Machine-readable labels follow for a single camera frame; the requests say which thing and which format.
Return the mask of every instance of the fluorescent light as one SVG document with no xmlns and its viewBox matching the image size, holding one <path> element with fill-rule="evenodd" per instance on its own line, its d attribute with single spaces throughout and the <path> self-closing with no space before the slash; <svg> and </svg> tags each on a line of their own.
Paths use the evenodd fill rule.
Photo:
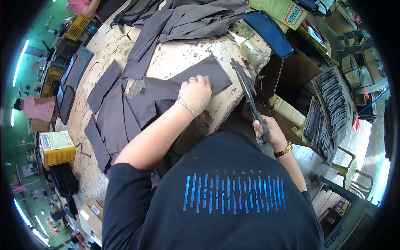
<svg viewBox="0 0 400 250">
<path fill-rule="evenodd" d="M 24 57 L 24 53 L 25 53 L 26 49 L 28 48 L 28 43 L 29 43 L 29 39 L 26 40 L 26 43 L 25 43 L 24 48 L 22 49 L 22 52 L 21 52 L 21 55 L 20 55 L 20 59 L 18 60 L 17 69 L 15 70 L 15 75 L 14 75 L 14 81 L 12 82 L 12 87 L 15 86 L 15 82 L 17 80 L 18 71 L 20 70 L 21 61 L 22 61 L 22 58 Z"/>
<path fill-rule="evenodd" d="M 49 245 L 49 239 L 45 239 L 35 228 L 32 232 L 47 246 Z"/>
<path fill-rule="evenodd" d="M 35 215 L 35 217 L 36 217 L 36 221 L 39 223 L 39 226 L 40 226 L 40 228 L 42 229 L 42 231 L 44 232 L 44 234 L 45 234 L 46 236 L 49 236 L 49 235 L 47 234 L 46 230 L 44 229 L 42 223 L 40 222 L 38 216 Z"/>
<path fill-rule="evenodd" d="M 25 223 L 28 226 L 31 226 L 30 221 L 28 220 L 28 218 L 26 217 L 26 215 L 24 214 L 24 212 L 22 211 L 22 209 L 20 208 L 20 205 L 18 205 L 17 201 L 14 199 L 14 204 L 17 207 L 18 212 L 20 213 L 21 217 L 24 219 Z"/>
<path fill-rule="evenodd" d="M 11 110 L 11 127 L 14 127 L 14 109 Z"/>
</svg>

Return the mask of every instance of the cutting table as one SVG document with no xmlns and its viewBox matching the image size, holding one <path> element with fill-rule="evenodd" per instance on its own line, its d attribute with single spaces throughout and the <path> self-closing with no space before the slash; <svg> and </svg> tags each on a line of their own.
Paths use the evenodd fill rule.
<svg viewBox="0 0 400 250">
<path fill-rule="evenodd" d="M 92 156 L 89 158 L 84 154 L 80 154 L 80 148 L 78 148 L 75 161 L 71 163 L 72 171 L 78 176 L 80 184 L 80 191 L 75 196 L 78 208 L 89 198 L 94 198 L 100 205 L 104 205 L 108 178 L 98 169 L 92 145 L 84 133 L 84 129 L 92 115 L 86 99 L 97 80 L 113 60 L 118 62 L 122 71 L 125 68 L 128 54 L 141 29 L 124 26 L 124 33 L 122 34 L 117 26 L 111 28 L 110 23 L 114 16 L 128 5 L 128 2 L 104 22 L 86 46 L 90 52 L 94 53 L 94 56 L 76 89 L 76 97 L 67 125 L 63 125 L 58 120 L 55 127 L 56 131 L 68 130 L 75 145 L 82 143 L 82 150 Z M 264 50 L 268 56 L 271 55 L 271 48 L 260 35 L 256 33 L 250 40 Z M 169 79 L 211 54 L 217 58 L 222 68 L 226 71 L 232 81 L 232 85 L 213 95 L 206 108 L 214 116 L 208 134 L 215 132 L 219 128 L 243 97 L 243 91 L 236 72 L 230 65 L 231 58 L 237 60 L 240 64 L 242 64 L 241 58 L 244 58 L 236 42 L 224 35 L 202 39 L 197 45 L 176 41 L 158 44 L 146 73 L 149 77 Z M 128 79 L 125 96 L 127 98 L 133 97 L 143 86 L 144 83 L 141 80 Z"/>
</svg>

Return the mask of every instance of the chair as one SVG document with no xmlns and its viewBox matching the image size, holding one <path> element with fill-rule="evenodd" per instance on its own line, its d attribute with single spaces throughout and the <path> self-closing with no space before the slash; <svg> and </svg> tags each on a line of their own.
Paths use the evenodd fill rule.
<svg viewBox="0 0 400 250">
<path fill-rule="evenodd" d="M 333 163 L 332 168 L 339 171 L 338 175 L 344 177 L 343 187 L 345 189 L 347 189 L 347 190 L 352 189 L 357 194 L 359 194 L 361 197 L 363 197 L 364 199 L 367 199 L 372 190 L 372 186 L 374 185 L 374 179 L 372 178 L 372 176 L 365 174 L 357 169 L 357 160 L 356 160 L 356 156 L 353 153 L 345 150 L 344 148 L 341 148 L 341 147 L 338 147 L 338 148 L 340 150 L 342 150 L 343 152 L 346 152 L 347 154 L 349 154 L 352 157 L 352 160 L 350 161 L 348 167 L 343 167 L 341 165 Z M 369 188 L 367 188 L 367 187 L 353 181 L 356 173 L 370 179 L 371 186 Z"/>
</svg>

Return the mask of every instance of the pink floral shirt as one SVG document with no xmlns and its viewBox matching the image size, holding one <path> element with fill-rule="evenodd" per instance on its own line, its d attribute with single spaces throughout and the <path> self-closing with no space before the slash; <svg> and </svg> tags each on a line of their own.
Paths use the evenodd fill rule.
<svg viewBox="0 0 400 250">
<path fill-rule="evenodd" d="M 26 118 L 41 119 L 45 122 L 49 122 L 53 116 L 54 105 L 54 101 L 35 105 L 35 97 L 28 96 L 24 100 L 22 111 L 24 112 Z"/>
</svg>

